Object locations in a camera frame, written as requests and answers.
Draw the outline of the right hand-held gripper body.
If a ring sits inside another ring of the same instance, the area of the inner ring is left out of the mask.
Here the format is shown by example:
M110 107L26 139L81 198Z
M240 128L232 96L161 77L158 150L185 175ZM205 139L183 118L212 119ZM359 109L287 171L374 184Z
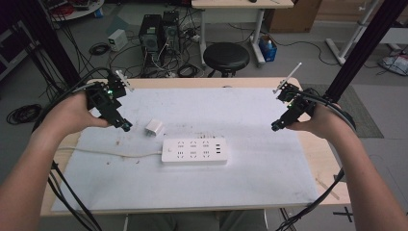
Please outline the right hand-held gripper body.
M294 109L295 116L298 118L303 114L311 116L316 105L316 102L313 100L313 95L309 91L301 90L300 87L289 82L301 66L302 63L298 63L295 68L279 82L276 89L272 91L274 94L277 94L278 100L287 103L287 110Z

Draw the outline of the person's right hand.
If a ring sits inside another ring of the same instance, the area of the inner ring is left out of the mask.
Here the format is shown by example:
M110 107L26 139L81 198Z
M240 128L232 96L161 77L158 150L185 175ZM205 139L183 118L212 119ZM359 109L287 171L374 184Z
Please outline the person's right hand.
M317 105L314 114L307 121L294 122L287 126L294 131L310 132L322 139L332 141L339 135L353 133L347 123L325 106Z

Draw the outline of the white-legged wooden desk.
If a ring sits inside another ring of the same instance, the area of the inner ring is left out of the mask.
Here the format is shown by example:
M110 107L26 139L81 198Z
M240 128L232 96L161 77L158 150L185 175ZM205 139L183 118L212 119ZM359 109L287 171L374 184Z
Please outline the white-legged wooden desk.
M254 22L254 33L250 37L250 47L254 52L257 65L264 64L265 58L259 48L259 37L266 10L290 9L292 0L191 0L191 6L200 11L199 49L202 64L207 48L206 25L208 23L246 23Z

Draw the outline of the black frame post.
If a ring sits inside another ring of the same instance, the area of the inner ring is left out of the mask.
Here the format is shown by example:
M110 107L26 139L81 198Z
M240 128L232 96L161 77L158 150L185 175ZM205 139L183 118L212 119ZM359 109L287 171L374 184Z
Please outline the black frame post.
M15 0L15 4L30 33L38 39L64 81L73 87L80 81L80 76L39 0Z
M339 70L324 98L336 103L340 100L348 85L368 59L374 48L383 39L403 10L408 6L408 0L384 0L374 15L368 28L363 33L344 65Z

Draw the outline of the black computer tower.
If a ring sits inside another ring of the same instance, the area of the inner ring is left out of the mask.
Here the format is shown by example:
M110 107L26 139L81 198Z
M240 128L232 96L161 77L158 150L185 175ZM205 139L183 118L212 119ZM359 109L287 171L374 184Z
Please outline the black computer tower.
M180 51L179 12L165 11L162 21L167 44L167 53L175 55Z
M162 17L159 14L146 14L139 31L140 45L145 57L144 66L153 66L163 48Z

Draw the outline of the white metal stand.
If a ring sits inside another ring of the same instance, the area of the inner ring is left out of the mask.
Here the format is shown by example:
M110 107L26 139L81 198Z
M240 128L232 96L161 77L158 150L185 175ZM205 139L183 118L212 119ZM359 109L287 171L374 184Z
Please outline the white metal stand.
M369 25L368 19L378 3L379 0L370 0L369 2L365 2L363 15L357 20L354 27L354 32L350 39L341 48L335 44L333 39L327 38L325 40L326 45L332 52L339 65L343 65L345 63L345 55L350 50L351 46L359 40L359 37L367 29Z

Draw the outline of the person's left hand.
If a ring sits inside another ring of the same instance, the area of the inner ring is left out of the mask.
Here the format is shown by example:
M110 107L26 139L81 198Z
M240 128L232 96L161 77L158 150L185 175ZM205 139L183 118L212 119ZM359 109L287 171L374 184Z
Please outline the person's left hand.
M87 103L83 92L67 97L47 114L40 127L55 137L63 138L88 127L109 127L107 120L89 112Z

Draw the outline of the cardboard box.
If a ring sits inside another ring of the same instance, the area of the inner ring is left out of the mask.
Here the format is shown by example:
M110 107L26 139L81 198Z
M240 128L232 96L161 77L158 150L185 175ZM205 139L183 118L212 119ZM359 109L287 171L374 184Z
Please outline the cardboard box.
M265 26L270 33L309 33L322 0L292 0L290 9L269 10Z

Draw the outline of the black round stool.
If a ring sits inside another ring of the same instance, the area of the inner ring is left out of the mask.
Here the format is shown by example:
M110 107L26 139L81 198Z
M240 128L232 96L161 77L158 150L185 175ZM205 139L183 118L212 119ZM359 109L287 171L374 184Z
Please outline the black round stool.
M232 42L217 42L208 46L203 54L206 66L212 71L208 78L219 71L222 77L234 77L236 73L245 68L250 61L249 52L239 44Z

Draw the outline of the white power strip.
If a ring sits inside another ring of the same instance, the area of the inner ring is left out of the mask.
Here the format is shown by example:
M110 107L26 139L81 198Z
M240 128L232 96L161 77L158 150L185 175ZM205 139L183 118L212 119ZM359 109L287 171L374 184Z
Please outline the white power strip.
M224 138L166 139L162 148L164 164L226 164L228 155Z

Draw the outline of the person's grey pants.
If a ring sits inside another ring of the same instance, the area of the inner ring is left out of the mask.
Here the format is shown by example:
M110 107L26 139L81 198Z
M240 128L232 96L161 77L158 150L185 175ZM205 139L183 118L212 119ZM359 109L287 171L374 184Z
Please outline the person's grey pants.
M127 231L268 231L264 210L149 213L129 217Z

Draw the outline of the grey floor mat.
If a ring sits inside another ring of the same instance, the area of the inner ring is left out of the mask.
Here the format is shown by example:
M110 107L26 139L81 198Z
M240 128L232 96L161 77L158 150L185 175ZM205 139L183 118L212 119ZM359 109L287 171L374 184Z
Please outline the grey floor mat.
M352 86L348 86L345 89L338 104L344 111L352 116L356 125L357 136L359 138L384 138L380 129L375 124L374 120L370 116L370 113Z

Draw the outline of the white table mat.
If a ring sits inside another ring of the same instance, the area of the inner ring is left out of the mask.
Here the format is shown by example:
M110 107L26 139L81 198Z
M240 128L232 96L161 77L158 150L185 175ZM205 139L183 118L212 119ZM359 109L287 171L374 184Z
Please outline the white table mat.
M297 133L271 130L285 105L270 88L136 89L120 100L132 123L89 128L61 185L68 205L97 211L174 211L307 205L318 197ZM148 136L151 119L164 124ZM226 164L162 162L166 139L224 138Z

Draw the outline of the round white table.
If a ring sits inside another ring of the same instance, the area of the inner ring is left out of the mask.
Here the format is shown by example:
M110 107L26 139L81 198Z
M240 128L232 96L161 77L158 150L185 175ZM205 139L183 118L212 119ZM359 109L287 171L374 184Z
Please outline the round white table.
M105 0L40 0L54 22L76 19L98 12Z

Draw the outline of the tape strip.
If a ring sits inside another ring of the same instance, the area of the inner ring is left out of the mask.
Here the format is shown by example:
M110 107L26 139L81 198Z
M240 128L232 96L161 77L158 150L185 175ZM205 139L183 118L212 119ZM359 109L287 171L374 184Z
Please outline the tape strip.
M326 193L329 193L335 199L340 200L340 197L335 192L333 192L333 189L334 189L333 184L331 186L327 186L324 182L322 182L318 178L316 178L316 181L325 189Z

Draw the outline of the blue bin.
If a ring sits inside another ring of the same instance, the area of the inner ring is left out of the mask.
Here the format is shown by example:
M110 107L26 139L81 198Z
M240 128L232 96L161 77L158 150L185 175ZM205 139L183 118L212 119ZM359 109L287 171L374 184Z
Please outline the blue bin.
M266 62L273 62L277 53L277 47L271 36L261 36L259 48Z

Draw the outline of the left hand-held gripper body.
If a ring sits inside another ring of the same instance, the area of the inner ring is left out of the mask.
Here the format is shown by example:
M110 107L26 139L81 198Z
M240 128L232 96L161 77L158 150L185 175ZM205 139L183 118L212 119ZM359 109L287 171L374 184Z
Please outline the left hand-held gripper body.
M107 83L94 82L86 89L89 105L96 108L104 119L110 117L112 112L121 106L118 98L125 96L127 90L134 90L122 70L110 73L107 80Z

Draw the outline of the white charger plug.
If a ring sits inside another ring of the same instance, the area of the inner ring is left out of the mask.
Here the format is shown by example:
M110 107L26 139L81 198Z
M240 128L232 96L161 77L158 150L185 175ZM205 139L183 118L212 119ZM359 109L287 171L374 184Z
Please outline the white charger plug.
M145 126L145 132L148 136L158 136L164 128L164 124L158 119L151 119Z

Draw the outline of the pile of papers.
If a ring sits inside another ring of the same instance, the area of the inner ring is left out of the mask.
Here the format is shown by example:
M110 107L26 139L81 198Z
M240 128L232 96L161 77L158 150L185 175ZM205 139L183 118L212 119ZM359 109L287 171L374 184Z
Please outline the pile of papers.
M378 64L387 71L408 77L408 55L385 57Z

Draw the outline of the white power supply box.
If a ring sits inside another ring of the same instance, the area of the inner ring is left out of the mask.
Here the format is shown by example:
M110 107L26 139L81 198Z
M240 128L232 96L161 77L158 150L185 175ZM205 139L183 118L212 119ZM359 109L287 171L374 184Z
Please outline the white power supply box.
M120 51L128 43L126 32L122 29L117 29L108 37L108 42L113 51Z

